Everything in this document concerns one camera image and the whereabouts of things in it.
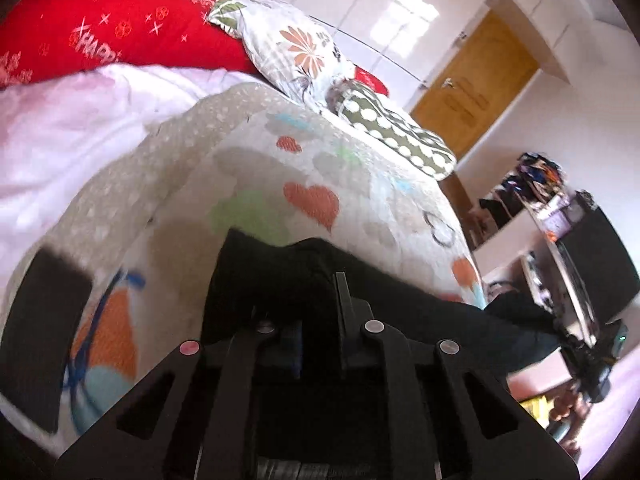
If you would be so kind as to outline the patchwork heart quilt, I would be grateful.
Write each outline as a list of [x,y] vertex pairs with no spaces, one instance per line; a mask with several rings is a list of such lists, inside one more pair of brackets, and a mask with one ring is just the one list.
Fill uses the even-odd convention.
[[146,128],[92,177],[8,280],[9,313],[41,248],[92,279],[66,362],[58,431],[1,411],[59,456],[177,344],[200,333],[224,239],[319,237],[447,300],[484,307],[470,248],[439,181],[333,112],[238,84]]

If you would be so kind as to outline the white bed sheet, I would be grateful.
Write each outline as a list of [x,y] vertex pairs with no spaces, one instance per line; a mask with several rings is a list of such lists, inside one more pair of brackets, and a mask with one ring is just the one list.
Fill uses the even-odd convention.
[[146,128],[252,76],[230,70],[111,64],[1,93],[1,278],[102,168]]

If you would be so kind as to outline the black pants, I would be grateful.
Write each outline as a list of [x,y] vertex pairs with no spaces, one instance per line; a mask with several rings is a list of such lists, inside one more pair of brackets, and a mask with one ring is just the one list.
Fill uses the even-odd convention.
[[506,390],[559,347],[517,292],[442,300],[321,238],[276,247],[231,230],[201,343],[230,353],[206,478],[574,479],[573,460]]

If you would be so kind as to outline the black tv monitor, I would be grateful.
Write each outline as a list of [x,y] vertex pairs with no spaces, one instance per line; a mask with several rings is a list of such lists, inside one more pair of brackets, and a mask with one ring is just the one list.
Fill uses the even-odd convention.
[[585,218],[556,246],[580,279],[594,319],[601,325],[615,318],[639,293],[639,274],[625,245],[603,210]]

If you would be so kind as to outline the black phone on bed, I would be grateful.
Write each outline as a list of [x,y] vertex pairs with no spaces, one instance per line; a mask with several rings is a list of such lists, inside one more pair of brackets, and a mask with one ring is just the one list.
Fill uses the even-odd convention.
[[49,434],[58,431],[66,362],[92,279],[41,248],[11,304],[1,337],[1,394]]

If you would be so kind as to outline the white shelf desk unit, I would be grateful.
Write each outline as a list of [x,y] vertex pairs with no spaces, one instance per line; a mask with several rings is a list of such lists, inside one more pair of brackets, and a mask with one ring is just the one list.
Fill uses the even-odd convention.
[[488,292],[518,286],[554,317],[562,339],[560,358],[572,378],[570,390],[593,405],[612,390],[611,375],[628,336],[621,320],[602,324],[568,251],[556,244],[536,214],[525,207],[478,245],[473,256]]

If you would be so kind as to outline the green sheep bolster pillow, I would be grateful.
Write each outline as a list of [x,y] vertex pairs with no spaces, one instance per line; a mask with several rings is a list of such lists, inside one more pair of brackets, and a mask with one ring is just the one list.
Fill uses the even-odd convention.
[[437,133],[423,129],[405,110],[362,82],[334,84],[326,102],[337,117],[385,144],[436,181],[454,171],[457,157]]

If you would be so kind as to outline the clothes shoe rack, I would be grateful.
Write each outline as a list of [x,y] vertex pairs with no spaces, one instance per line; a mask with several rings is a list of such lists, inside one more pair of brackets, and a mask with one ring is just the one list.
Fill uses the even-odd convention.
[[559,164],[543,154],[521,154],[514,168],[468,212],[472,247],[482,246],[524,210],[539,220],[548,219],[567,204],[569,195]]

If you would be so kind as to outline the yellow cardboard box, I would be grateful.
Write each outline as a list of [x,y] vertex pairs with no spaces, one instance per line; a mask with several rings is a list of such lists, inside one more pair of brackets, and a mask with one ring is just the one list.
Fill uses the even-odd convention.
[[549,404],[546,396],[540,394],[520,402],[521,407],[533,418],[545,419],[549,416]]

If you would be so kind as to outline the floral white pillow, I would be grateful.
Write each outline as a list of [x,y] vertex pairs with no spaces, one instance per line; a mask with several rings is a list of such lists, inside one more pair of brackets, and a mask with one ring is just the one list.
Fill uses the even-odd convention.
[[355,77],[330,32],[284,0],[217,0],[207,21],[241,40],[270,84],[312,110],[326,107],[334,84]]

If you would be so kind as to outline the wooden door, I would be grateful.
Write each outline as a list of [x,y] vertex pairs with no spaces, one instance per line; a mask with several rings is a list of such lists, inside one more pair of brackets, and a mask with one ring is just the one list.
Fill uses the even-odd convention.
[[462,158],[524,89],[539,65],[510,27],[488,12],[428,86],[411,116]]

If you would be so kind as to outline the red long pillow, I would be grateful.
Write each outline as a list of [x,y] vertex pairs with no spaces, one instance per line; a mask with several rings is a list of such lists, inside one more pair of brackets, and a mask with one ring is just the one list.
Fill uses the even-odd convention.
[[114,63],[254,74],[235,26],[246,0],[21,0],[1,22],[1,84]]

